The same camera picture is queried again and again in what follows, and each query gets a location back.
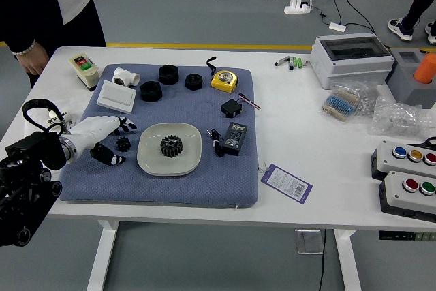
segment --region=person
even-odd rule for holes
[[[402,41],[410,42],[414,33],[415,24],[421,15],[430,7],[434,0],[414,0],[409,12],[398,20],[389,20],[388,28],[397,35]],[[424,29],[427,40],[430,44],[436,44],[436,25],[435,21],[430,22]]]
[[[0,0],[3,40],[36,83],[56,49],[106,46],[93,0]]]

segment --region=sneaker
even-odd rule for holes
[[[401,41],[404,42],[411,42],[411,35],[413,34],[414,30],[406,30],[402,26],[403,18],[400,18],[399,20],[390,20],[388,22],[388,28],[393,32],[393,34],[396,34]]]
[[[435,24],[435,22],[431,22],[425,26],[425,33],[427,33],[427,40],[429,44],[436,44],[436,33],[431,33],[431,27]]]

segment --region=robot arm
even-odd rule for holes
[[[76,161],[85,149],[91,150],[91,156],[106,165],[117,165],[125,158],[114,154],[109,148],[99,144],[112,132],[117,132],[118,127],[128,132],[129,127],[136,129],[132,121],[125,117],[102,116],[87,117],[75,127],[61,135],[63,151],[67,163]]]
[[[32,108],[53,110],[59,122],[43,127],[27,111]],[[0,246],[23,247],[31,240],[62,191],[59,181],[52,181],[51,170],[77,160],[85,149],[108,165],[125,161],[99,144],[108,134],[125,132],[136,126],[125,117],[89,117],[67,130],[59,109],[48,100],[35,99],[22,107],[24,118],[41,129],[6,147],[7,157],[0,161]],[[61,126],[61,133],[51,131]]]

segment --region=gear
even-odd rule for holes
[[[166,136],[161,141],[162,153],[168,157],[176,157],[183,150],[182,140],[178,136]]]
[[[130,140],[127,136],[121,136],[116,141],[116,148],[119,151],[126,152],[126,151],[130,150],[130,146],[131,146]]]

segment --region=bracelet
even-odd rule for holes
[[[25,55],[25,54],[31,52],[31,50],[33,49],[33,47],[35,46],[35,44],[36,44],[36,40],[33,39],[33,42],[32,42],[32,44],[30,45],[30,47],[28,47],[28,49],[26,49],[26,50],[24,50],[24,51],[20,51],[20,52],[13,52],[13,51],[11,51],[11,52],[12,52],[12,54],[13,54],[14,56]]]

